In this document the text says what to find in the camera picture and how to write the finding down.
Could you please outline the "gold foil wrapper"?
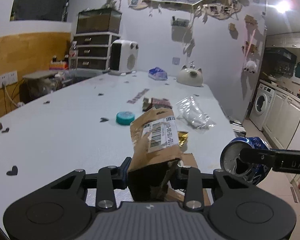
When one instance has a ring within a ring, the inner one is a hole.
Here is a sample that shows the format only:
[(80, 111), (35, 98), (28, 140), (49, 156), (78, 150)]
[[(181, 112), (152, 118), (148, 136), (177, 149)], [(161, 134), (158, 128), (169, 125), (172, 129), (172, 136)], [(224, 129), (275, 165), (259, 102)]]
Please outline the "gold foil wrapper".
[(183, 147), (188, 140), (188, 132), (178, 131), (179, 147)]

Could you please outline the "glass fish tank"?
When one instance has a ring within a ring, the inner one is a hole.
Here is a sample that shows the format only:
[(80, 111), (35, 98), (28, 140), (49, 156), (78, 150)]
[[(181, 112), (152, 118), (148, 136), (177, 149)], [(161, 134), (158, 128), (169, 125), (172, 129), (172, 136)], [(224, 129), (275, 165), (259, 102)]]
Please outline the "glass fish tank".
[(112, 8), (86, 10), (78, 13), (76, 33), (119, 33), (122, 13)]

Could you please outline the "wall power socket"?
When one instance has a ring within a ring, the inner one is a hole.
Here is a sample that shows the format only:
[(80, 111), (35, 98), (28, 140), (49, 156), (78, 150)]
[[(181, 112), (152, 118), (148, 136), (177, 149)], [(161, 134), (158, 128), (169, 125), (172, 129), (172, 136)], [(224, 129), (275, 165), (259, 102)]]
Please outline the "wall power socket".
[(0, 75), (0, 89), (2, 89), (4, 85), (9, 86), (17, 82), (18, 82), (18, 74), (16, 70)]

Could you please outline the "white washing machine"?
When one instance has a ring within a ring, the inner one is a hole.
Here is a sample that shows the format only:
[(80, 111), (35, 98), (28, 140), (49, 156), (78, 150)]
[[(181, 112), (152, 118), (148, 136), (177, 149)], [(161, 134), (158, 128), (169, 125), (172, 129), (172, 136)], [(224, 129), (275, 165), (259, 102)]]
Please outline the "white washing machine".
[(256, 97), (251, 109), (249, 119), (259, 131), (263, 130), (268, 112), (272, 105), (275, 90), (260, 83), (257, 88)]

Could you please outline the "crushed blue soda can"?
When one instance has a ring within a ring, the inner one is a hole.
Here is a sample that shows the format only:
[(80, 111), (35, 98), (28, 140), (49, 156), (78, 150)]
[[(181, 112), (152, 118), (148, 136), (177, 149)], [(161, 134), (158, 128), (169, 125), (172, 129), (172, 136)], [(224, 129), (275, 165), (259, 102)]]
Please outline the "crushed blue soda can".
[(269, 150), (268, 144), (259, 137), (236, 137), (222, 150), (221, 169), (244, 179), (253, 185), (259, 184), (268, 175), (270, 168), (263, 164), (246, 161), (241, 156), (243, 149)]

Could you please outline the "white cat-shaped ceramic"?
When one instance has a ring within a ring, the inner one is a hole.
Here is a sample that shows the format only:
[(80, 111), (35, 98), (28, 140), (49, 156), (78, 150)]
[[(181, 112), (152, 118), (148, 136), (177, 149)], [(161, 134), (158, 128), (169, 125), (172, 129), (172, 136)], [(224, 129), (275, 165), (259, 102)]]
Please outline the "white cat-shaped ceramic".
[(187, 67), (183, 65), (177, 75), (177, 82), (183, 85), (202, 87), (203, 86), (203, 73), (201, 68)]

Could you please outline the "brown paper shipping envelope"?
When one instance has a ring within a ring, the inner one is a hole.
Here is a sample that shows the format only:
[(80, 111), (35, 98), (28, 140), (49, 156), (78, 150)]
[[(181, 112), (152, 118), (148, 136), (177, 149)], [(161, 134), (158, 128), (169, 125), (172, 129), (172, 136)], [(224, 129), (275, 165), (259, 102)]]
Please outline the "brown paper shipping envelope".
[(151, 108), (130, 124), (130, 136), (134, 154), (127, 185), (133, 200), (163, 201), (182, 155), (173, 111)]

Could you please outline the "white plush wall toy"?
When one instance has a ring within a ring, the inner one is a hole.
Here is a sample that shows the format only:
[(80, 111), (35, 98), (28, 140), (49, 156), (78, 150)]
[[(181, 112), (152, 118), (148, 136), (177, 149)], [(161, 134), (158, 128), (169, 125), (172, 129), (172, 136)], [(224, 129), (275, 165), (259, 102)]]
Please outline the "white plush wall toy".
[(249, 72), (249, 73), (253, 73), (255, 74), (256, 70), (257, 70), (257, 64), (255, 61), (253, 60), (248, 60), (244, 66), (243, 66), (243, 70), (245, 72)]

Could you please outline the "white space heater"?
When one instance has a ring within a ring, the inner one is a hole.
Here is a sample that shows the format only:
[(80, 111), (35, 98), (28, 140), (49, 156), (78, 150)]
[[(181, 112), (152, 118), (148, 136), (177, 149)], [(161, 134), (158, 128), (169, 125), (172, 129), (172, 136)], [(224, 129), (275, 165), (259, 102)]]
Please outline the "white space heater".
[(136, 67), (138, 52), (139, 45), (137, 42), (115, 40), (111, 44), (109, 73), (113, 75), (132, 73)]

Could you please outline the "red snack box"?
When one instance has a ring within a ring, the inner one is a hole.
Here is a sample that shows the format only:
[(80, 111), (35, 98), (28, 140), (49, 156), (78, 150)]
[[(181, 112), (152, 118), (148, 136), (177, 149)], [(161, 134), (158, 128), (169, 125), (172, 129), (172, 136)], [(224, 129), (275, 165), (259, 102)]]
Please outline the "red snack box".
[(172, 105), (167, 99), (157, 99), (157, 98), (143, 98), (142, 111), (146, 112), (152, 108), (168, 108), (172, 109)]

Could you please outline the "dark drawer cabinet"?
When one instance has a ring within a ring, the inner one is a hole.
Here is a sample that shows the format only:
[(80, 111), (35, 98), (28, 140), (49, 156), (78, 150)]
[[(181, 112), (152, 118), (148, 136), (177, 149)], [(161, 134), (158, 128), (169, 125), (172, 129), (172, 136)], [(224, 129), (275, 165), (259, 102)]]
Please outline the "dark drawer cabinet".
[(77, 67), (92, 70), (107, 70), (110, 61), (111, 44), (120, 35), (109, 31), (99, 33), (75, 34), (77, 42)]

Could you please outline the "teal round lid container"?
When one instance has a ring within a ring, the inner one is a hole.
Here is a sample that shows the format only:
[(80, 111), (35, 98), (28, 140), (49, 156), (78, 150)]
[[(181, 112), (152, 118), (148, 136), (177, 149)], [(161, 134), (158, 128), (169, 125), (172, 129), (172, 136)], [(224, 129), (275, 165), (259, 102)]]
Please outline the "teal round lid container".
[(116, 115), (116, 123), (129, 126), (135, 120), (135, 114), (130, 111), (122, 111)]

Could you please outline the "clear plastic bag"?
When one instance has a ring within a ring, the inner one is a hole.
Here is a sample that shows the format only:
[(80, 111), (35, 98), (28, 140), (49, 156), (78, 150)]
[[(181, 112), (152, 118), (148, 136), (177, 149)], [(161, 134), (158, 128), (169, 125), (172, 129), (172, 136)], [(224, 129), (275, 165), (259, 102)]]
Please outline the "clear plastic bag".
[(195, 95), (188, 96), (176, 104), (179, 119), (186, 121), (193, 129), (205, 130), (215, 127), (216, 123), (201, 110)]

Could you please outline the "blue tissue pack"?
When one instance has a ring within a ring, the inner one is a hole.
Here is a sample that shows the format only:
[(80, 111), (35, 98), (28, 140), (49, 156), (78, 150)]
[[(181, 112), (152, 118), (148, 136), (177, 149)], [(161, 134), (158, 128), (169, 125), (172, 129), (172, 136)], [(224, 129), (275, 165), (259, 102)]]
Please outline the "blue tissue pack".
[(154, 80), (167, 80), (167, 73), (159, 67), (150, 69), (148, 76)]

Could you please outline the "white kitchen cabinets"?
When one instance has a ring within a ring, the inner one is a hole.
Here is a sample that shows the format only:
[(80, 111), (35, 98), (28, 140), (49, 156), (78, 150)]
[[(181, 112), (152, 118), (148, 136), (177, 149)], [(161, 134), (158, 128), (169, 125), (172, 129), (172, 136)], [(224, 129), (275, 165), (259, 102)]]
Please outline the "white kitchen cabinets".
[(300, 122), (300, 102), (276, 91), (263, 130), (273, 145), (287, 149)]

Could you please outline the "plastic water bottle red label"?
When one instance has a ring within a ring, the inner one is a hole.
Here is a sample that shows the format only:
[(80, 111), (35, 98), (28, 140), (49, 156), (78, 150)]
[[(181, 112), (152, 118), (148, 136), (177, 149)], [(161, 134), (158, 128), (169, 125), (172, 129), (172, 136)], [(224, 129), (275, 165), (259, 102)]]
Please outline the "plastic water bottle red label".
[(77, 42), (73, 41), (72, 45), (69, 49), (69, 69), (76, 69), (77, 68), (77, 59), (78, 58), (78, 49), (77, 49)]

